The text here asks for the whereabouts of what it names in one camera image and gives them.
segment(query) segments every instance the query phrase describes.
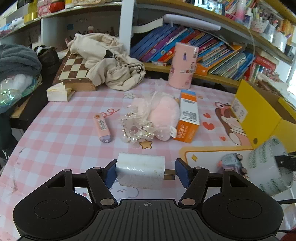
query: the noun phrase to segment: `blue sticker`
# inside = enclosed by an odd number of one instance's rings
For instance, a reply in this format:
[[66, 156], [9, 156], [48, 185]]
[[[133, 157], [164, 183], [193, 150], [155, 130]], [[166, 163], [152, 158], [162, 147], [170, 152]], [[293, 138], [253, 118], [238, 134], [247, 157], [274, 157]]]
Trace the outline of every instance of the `blue sticker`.
[[67, 24], [67, 30], [69, 31], [69, 30], [73, 30], [73, 29], [74, 29], [74, 24], [68, 23]]

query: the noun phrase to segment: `red heart print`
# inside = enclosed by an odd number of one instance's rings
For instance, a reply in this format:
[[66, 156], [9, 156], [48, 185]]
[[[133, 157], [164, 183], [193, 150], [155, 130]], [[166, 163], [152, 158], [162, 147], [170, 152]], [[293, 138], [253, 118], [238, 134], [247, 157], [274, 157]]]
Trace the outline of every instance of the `red heart print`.
[[204, 114], [204, 117], [206, 117], [206, 118], [211, 118], [211, 115], [210, 115], [209, 113], [205, 113], [205, 114]]
[[209, 131], [211, 131], [211, 130], [213, 130], [215, 128], [215, 126], [212, 123], [209, 124], [209, 123], [207, 123], [207, 122], [204, 121], [202, 124]]

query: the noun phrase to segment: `blue gripper pad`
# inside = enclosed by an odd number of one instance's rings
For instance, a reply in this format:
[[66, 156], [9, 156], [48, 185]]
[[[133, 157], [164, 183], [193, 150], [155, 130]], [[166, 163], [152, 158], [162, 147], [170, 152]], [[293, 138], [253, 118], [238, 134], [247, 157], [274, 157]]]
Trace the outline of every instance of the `blue gripper pad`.
[[183, 187], [188, 188], [190, 185], [189, 171], [178, 159], [175, 161], [175, 170], [177, 172], [177, 176], [180, 179]]
[[108, 189], [110, 189], [115, 182], [117, 175], [115, 171], [116, 162], [109, 168], [106, 174], [106, 178], [104, 180], [104, 183]]

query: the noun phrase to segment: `pink utility knife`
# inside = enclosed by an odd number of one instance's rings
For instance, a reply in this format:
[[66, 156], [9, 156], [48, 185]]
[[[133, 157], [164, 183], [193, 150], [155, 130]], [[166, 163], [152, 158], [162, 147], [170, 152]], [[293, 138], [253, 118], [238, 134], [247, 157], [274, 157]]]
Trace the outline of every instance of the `pink utility knife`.
[[96, 114], [93, 117], [96, 130], [101, 142], [109, 143], [112, 141], [110, 131], [102, 114]]

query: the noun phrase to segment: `pink cylindrical container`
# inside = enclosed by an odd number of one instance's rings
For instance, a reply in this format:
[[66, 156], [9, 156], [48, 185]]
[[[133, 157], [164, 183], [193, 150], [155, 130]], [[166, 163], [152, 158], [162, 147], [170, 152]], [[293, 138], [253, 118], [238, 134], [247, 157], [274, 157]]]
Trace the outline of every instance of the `pink cylindrical container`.
[[176, 43], [168, 83], [176, 89], [189, 89], [196, 69], [198, 47]]

